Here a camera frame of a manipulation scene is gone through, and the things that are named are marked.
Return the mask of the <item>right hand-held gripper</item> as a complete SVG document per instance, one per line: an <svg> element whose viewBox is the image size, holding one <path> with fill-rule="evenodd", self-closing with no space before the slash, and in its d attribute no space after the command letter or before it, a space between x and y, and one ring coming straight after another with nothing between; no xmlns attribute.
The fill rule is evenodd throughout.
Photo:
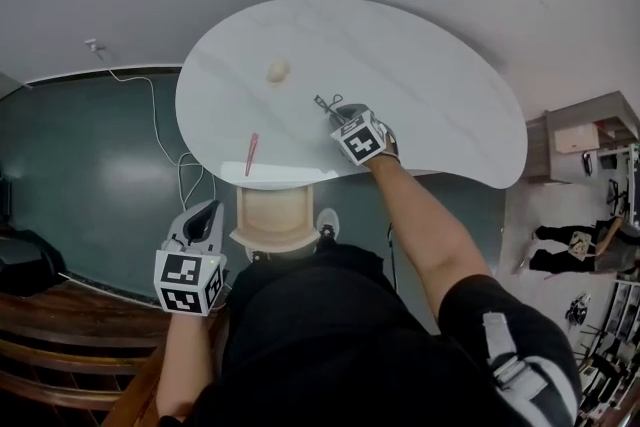
<svg viewBox="0 0 640 427"><path fill-rule="evenodd" d="M338 106L329 114L331 138L353 164L366 164L379 155L398 159L394 132L366 104Z"/></svg>

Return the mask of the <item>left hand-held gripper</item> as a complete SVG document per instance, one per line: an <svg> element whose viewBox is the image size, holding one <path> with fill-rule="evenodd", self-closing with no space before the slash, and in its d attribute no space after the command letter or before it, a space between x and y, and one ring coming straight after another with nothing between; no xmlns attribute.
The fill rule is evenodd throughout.
<svg viewBox="0 0 640 427"><path fill-rule="evenodd" d="M226 257L210 250L222 248L223 231L224 204L219 200L198 203L171 223L169 240L156 251L153 279L165 312L210 314L225 284Z"/></svg>

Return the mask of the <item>small scissors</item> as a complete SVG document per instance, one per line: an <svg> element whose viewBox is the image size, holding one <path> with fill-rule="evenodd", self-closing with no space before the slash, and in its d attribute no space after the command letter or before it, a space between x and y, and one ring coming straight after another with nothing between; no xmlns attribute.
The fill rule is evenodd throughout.
<svg viewBox="0 0 640 427"><path fill-rule="evenodd" d="M330 102L325 101L320 95L314 97L314 103L318 105L325 114L330 117L336 118L339 121L344 120L344 116L340 114L336 108L344 100L341 94L335 94Z"/></svg>

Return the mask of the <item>large wooden drawer white front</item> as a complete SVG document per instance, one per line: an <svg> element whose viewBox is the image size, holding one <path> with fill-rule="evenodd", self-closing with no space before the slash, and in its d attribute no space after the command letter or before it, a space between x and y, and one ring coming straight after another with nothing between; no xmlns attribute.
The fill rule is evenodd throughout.
<svg viewBox="0 0 640 427"><path fill-rule="evenodd" d="M291 253L315 244L311 186L283 190L237 189L237 226L230 238L245 248Z"/></svg>

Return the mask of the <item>small beige round object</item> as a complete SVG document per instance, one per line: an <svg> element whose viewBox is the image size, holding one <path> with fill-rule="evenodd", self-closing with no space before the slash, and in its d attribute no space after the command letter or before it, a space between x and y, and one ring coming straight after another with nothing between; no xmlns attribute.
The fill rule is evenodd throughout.
<svg viewBox="0 0 640 427"><path fill-rule="evenodd" d="M268 69L267 81L270 85L277 87L283 84L290 74L290 63L285 59L274 61Z"/></svg>

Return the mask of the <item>red pen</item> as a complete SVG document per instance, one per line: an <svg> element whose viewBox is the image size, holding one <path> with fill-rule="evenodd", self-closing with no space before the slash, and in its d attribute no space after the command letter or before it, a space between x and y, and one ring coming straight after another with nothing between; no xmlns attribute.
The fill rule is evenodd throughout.
<svg viewBox="0 0 640 427"><path fill-rule="evenodd" d="M244 170L245 177L248 177L250 175L258 141L259 141L259 134L253 133L251 135L249 149L248 149L247 158L245 162L245 170Z"/></svg>

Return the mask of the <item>person's right forearm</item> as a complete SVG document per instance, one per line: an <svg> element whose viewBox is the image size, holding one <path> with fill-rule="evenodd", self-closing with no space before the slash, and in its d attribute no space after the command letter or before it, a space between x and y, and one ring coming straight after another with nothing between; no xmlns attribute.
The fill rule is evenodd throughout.
<svg viewBox="0 0 640 427"><path fill-rule="evenodd" d="M367 164L380 189L402 249L422 282L435 318L461 280L490 269L467 229L390 156Z"/></svg>

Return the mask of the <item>person's left forearm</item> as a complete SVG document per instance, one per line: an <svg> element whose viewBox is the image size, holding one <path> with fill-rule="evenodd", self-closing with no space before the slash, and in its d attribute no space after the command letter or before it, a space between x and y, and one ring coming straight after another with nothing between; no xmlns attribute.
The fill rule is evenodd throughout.
<svg viewBox="0 0 640 427"><path fill-rule="evenodd" d="M184 420L213 382L209 327L207 317L172 315L156 394L159 417Z"/></svg>

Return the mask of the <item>white kidney-shaped desk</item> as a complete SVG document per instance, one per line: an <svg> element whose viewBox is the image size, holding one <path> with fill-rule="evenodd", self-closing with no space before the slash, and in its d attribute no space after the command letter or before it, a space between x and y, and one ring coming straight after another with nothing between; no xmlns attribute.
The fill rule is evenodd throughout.
<svg viewBox="0 0 640 427"><path fill-rule="evenodd" d="M287 80L267 81L290 63ZM230 184L261 190L349 176L320 95L366 104L390 127L402 164L496 189L522 175L519 103L474 50L437 25L364 0L274 0L239 11L194 46L178 77L180 134L197 161ZM244 176L251 135L259 134Z"/></svg>

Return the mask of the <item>person's right white shoe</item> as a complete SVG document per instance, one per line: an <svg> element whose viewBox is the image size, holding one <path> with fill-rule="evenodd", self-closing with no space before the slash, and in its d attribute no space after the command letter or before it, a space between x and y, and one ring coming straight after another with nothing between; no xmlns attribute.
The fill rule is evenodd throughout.
<svg viewBox="0 0 640 427"><path fill-rule="evenodd" d="M332 208L323 209L316 219L316 229L321 239L336 240L340 232L339 217Z"/></svg>

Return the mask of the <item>person's black clothing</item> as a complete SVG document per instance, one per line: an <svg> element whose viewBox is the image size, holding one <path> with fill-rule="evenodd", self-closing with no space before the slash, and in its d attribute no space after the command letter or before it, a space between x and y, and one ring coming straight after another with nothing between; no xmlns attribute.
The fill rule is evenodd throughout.
<svg viewBox="0 0 640 427"><path fill-rule="evenodd" d="M573 427L577 417L565 335L488 276L454 285L437 334L378 256L338 243L250 265L228 307L220 375L185 427Z"/></svg>

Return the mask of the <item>black grey cleaning machine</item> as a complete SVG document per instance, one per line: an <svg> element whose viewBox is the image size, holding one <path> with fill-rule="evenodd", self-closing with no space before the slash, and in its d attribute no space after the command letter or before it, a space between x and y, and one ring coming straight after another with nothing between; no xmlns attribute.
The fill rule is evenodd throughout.
<svg viewBox="0 0 640 427"><path fill-rule="evenodd" d="M11 226L12 189L0 173L0 293L31 297L66 280L61 254L30 230Z"/></svg>

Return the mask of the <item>grey wooden shelf unit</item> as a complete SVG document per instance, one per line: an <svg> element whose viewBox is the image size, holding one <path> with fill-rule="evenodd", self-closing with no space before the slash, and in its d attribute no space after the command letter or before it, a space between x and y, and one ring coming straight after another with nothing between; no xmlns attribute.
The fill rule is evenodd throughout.
<svg viewBox="0 0 640 427"><path fill-rule="evenodd" d="M600 148L589 151L593 175L585 175L581 155L561 154L554 149L554 131L595 123ZM547 111L526 123L528 151L522 177L531 183L592 184L598 175L598 152L640 142L640 117L617 91L568 107Z"/></svg>

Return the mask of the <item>light wooden box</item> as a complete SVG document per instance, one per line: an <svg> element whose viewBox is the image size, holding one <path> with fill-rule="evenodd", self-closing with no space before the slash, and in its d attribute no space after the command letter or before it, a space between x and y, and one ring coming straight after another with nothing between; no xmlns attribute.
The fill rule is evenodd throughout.
<svg viewBox="0 0 640 427"><path fill-rule="evenodd" d="M589 152L600 148L595 123L587 123L554 131L554 149L561 154Z"/></svg>

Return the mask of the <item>white storage rack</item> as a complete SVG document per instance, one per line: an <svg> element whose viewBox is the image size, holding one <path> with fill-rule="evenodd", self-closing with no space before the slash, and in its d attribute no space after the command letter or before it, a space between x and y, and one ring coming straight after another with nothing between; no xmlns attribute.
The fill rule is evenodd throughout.
<svg viewBox="0 0 640 427"><path fill-rule="evenodd" d="M574 351L582 386L576 427L591 427L608 411L618 410L640 379L640 283L615 282L599 327L586 322L589 300L581 294L565 313L581 335Z"/></svg>

